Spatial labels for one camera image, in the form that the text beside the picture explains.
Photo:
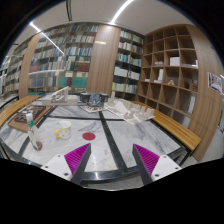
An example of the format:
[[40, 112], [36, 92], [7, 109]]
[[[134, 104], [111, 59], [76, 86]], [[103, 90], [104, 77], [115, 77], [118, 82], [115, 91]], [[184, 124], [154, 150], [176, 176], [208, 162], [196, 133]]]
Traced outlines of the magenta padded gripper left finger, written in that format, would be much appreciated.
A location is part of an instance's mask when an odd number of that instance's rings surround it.
[[56, 154], [42, 166], [42, 169], [79, 185], [90, 155], [91, 144], [88, 143], [66, 155]]

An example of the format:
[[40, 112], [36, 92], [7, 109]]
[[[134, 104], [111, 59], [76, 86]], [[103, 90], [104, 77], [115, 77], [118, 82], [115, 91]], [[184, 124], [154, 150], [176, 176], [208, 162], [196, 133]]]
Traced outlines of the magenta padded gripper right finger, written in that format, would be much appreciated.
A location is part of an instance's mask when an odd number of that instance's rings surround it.
[[181, 170], [168, 155], [159, 156], [137, 144], [133, 145], [132, 154], [144, 185]]

